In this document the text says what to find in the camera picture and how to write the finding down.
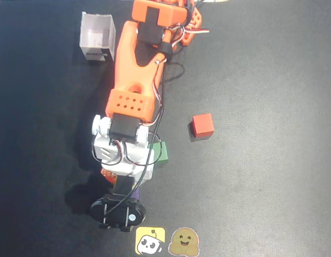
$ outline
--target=small cube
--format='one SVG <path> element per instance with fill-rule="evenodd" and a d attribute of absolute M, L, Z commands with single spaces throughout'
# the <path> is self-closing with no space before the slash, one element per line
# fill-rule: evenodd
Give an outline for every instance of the small cube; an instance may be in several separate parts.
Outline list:
<path fill-rule="evenodd" d="M 159 153 L 160 153 L 160 143 L 154 143 L 153 144 L 153 148 L 155 151 L 155 160 L 159 157 Z M 165 142 L 161 143 L 161 155 L 159 157 L 159 160 L 156 162 L 156 164 L 164 164 L 167 163 L 168 157 L 167 157 L 167 149 L 166 149 L 166 145 Z"/>
<path fill-rule="evenodd" d="M 209 137 L 214 132 L 211 114 L 196 115 L 193 117 L 194 134 L 196 138 Z"/>

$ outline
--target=green cube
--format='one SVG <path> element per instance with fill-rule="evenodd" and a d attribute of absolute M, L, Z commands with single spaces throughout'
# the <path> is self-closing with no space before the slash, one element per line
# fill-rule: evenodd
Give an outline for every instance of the green cube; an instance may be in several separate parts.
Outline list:
<path fill-rule="evenodd" d="M 155 151 L 155 160 L 156 160 L 160 153 L 160 143 L 159 142 L 154 143 L 152 149 Z M 164 163 L 167 163 L 167 160 L 168 160 L 168 157 L 167 157 L 166 145 L 165 145 L 165 142 L 162 142 L 161 143 L 161 155 L 160 155 L 159 160 L 155 164 L 164 164 Z"/>

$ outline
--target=screw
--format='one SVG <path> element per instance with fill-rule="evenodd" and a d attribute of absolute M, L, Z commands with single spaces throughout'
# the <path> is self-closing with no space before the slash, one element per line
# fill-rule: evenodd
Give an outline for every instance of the screw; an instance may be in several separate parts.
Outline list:
<path fill-rule="evenodd" d="M 130 215 L 128 216 L 128 219 L 129 219 L 130 221 L 135 221 L 135 220 L 137 219 L 137 217 L 136 217 L 134 214 L 130 214 Z"/>

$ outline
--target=emoji sticker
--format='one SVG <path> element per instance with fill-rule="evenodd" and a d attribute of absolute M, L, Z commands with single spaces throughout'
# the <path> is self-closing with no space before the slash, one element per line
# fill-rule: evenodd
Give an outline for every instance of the emoji sticker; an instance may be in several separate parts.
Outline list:
<path fill-rule="evenodd" d="M 136 230 L 135 252 L 155 254 L 162 251 L 165 242 L 165 229 L 139 227 Z"/>
<path fill-rule="evenodd" d="M 199 247 L 197 233 L 191 228 L 177 229 L 172 235 L 168 251 L 175 256 L 198 256 Z"/>

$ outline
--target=robotic arm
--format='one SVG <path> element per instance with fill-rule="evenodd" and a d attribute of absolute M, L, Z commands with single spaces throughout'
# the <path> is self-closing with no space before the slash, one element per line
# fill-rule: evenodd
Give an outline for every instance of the robotic arm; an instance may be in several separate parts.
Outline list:
<path fill-rule="evenodd" d="M 208 32 L 200 29 L 202 17 L 194 0 L 135 0 L 132 18 L 125 23 L 117 48 L 115 86 L 106 117 L 95 116 L 92 126 L 93 157 L 114 188 L 113 194 L 93 203 L 90 214 L 101 228 L 122 231 L 130 231 L 145 218 L 137 189 L 152 178 L 159 158 L 152 146 L 156 138 L 160 141 L 157 128 L 164 103 L 158 88 L 165 64 L 177 43 L 187 46 L 195 34 Z M 159 109 L 152 120 L 156 101 Z"/>

